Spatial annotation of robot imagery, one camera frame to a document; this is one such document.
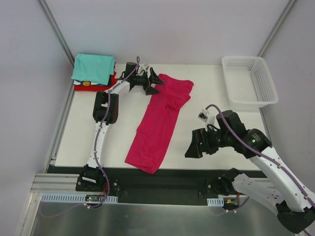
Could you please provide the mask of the crimson pink t shirt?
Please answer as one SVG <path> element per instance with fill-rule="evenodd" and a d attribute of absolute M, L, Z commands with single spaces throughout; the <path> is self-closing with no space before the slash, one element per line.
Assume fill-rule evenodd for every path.
<path fill-rule="evenodd" d="M 159 74 L 163 85 L 155 85 L 158 94 L 151 97 L 139 124 L 125 162 L 154 174 L 169 147 L 181 108 L 190 100 L 194 83 Z"/>

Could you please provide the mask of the white plastic basket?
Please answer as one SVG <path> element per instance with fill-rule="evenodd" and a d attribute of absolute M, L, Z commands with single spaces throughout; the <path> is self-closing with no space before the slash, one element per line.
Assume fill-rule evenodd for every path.
<path fill-rule="evenodd" d="M 276 87 L 264 58 L 225 56 L 221 62 L 231 107 L 253 111 L 278 103 Z"/>

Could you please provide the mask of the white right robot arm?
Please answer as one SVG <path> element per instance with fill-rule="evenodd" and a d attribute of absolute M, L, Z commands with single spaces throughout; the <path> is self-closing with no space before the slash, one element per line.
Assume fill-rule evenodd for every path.
<path fill-rule="evenodd" d="M 198 117 L 205 127 L 192 131 L 186 158 L 201 158 L 220 148 L 233 148 L 255 164 L 276 188 L 271 190 L 232 168 L 210 182 L 212 191 L 225 196 L 234 192 L 245 194 L 271 210 L 293 234 L 305 233 L 315 221 L 315 194 L 287 167 L 264 133 L 245 128 L 232 110 L 211 117 L 204 108 Z"/>

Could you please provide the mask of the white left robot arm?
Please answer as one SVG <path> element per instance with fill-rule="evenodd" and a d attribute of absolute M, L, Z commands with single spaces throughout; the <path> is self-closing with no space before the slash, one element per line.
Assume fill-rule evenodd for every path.
<path fill-rule="evenodd" d="M 103 190 L 109 193 L 110 183 L 101 164 L 104 142 L 118 120 L 120 96 L 140 86 L 146 95 L 158 94 L 152 85 L 164 85 L 154 69 L 139 62 L 128 62 L 118 81 L 107 91 L 98 91 L 95 96 L 93 118 L 95 120 L 94 143 L 86 165 L 79 174 L 76 191 Z"/>

